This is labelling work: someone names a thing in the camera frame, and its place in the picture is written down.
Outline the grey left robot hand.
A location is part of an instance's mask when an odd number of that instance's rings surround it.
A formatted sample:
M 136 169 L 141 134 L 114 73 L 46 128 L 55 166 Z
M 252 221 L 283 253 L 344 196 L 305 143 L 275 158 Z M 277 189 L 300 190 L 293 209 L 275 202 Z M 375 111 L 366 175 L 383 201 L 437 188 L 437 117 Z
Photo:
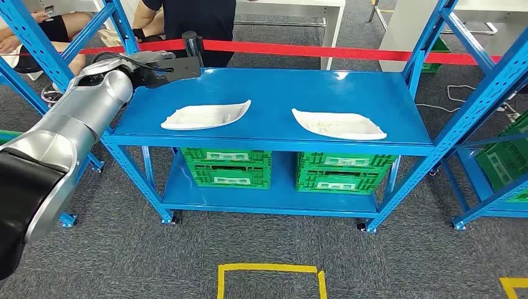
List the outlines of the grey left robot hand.
M 158 88 L 169 83 L 168 76 L 174 71 L 173 67 L 160 66 L 160 62 L 175 59 L 172 52 L 144 51 L 130 55 L 135 69 L 132 74 L 134 88 L 147 87 Z

